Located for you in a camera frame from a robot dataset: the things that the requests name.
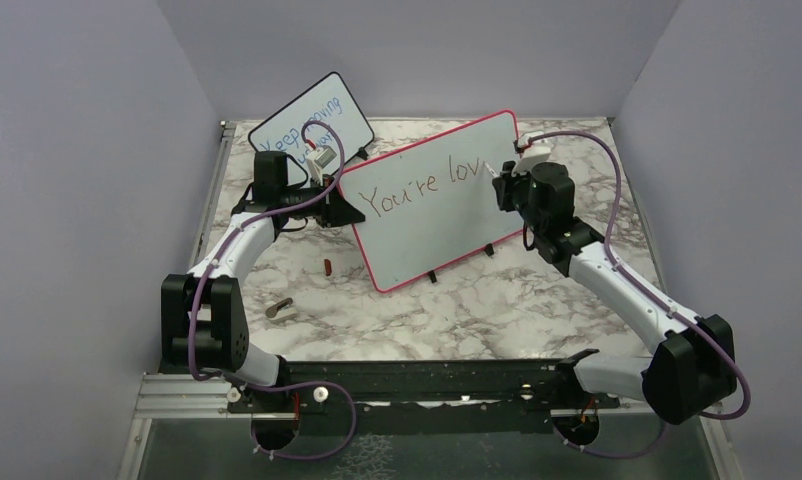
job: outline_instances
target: table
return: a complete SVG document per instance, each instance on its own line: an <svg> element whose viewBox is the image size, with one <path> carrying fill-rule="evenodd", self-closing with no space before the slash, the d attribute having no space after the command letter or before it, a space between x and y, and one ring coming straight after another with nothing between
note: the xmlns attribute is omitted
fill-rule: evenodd
<svg viewBox="0 0 802 480"><path fill-rule="evenodd" d="M449 119L374 119L375 156L465 123ZM230 209L253 175L248 132L237 125L218 196L208 246L224 233ZM613 144L604 118L521 120L520 132L581 130ZM552 160L569 168L577 186L576 214L603 231L613 198L613 169L594 143L553 139ZM649 281L657 275L627 186L614 245ZM333 265L326 277L324 259ZM241 286L251 342L290 360L459 360L567 357L585 348L634 356L645 350L633 332L598 298L563 278L521 238L476 255L427 279L381 294L374 290L351 227L314 224L283 234L259 259ZM266 318L268 305L294 300L296 318Z"/></svg>

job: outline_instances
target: marker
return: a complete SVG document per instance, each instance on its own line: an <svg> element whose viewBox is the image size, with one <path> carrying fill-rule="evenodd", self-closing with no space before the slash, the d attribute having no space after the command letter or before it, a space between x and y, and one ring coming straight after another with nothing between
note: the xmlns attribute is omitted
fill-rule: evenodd
<svg viewBox="0 0 802 480"><path fill-rule="evenodd" d="M487 170L489 170L489 174L492 175L492 178L498 178L499 175L495 173L495 170L493 170L488 163L483 162L483 166L486 167Z"/></svg>

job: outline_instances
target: dark gray floor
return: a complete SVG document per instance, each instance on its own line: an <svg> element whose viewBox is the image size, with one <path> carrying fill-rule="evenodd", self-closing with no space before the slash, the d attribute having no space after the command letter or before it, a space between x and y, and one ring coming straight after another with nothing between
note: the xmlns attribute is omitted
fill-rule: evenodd
<svg viewBox="0 0 802 480"><path fill-rule="evenodd" d="M639 450L657 432L650 415L606 415L593 447ZM603 460L553 435L519 433L358 436L335 457L295 462L253 454L242 420L156 420L143 479L712 479L717 478L699 421L673 427L662 446L636 460ZM319 453L340 438L296 439L287 451Z"/></svg>

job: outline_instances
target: marble tabletop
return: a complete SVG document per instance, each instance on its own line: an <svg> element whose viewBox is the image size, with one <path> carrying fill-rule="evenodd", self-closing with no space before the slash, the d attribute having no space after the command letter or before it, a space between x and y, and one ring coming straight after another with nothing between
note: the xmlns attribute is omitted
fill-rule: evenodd
<svg viewBox="0 0 802 480"><path fill-rule="evenodd" d="M466 123L446 119L374 119L369 155ZM221 238L252 180L253 148L236 128L208 248ZM520 120L520 132L582 130L613 145L603 118ZM566 165L576 184L576 215L603 231L613 199L613 169L594 143L557 137L551 160ZM642 224L624 188L614 246L633 269L657 283ZM645 354L637 336L586 288L563 278L521 236L495 246L495 256L473 255L391 293L377 292L351 227L282 234L242 285L251 342L289 360L461 360L559 358L585 348ZM325 276L324 259L333 265ZM268 305L292 297L298 315L275 321Z"/></svg>

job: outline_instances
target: whiteboard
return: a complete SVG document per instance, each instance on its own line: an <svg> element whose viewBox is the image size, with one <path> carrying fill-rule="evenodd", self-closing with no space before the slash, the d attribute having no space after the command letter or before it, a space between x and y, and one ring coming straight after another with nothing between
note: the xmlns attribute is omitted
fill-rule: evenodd
<svg viewBox="0 0 802 480"><path fill-rule="evenodd" d="M338 73L331 72L251 130L248 142L258 152L286 152L303 166L308 147L301 138L301 127L307 120L319 120L333 128L342 140L346 161L374 140L374 131L348 86ZM308 127L307 139L316 146L329 144L339 154L336 141L320 126ZM338 168L337 158L324 168L324 173L333 174ZM304 180L304 173L289 165L289 183L301 180Z"/></svg>
<svg viewBox="0 0 802 480"><path fill-rule="evenodd" d="M346 170L345 199L366 216L354 234L372 283L400 287L517 233L498 210L492 175L518 160L516 116L494 113Z"/></svg>

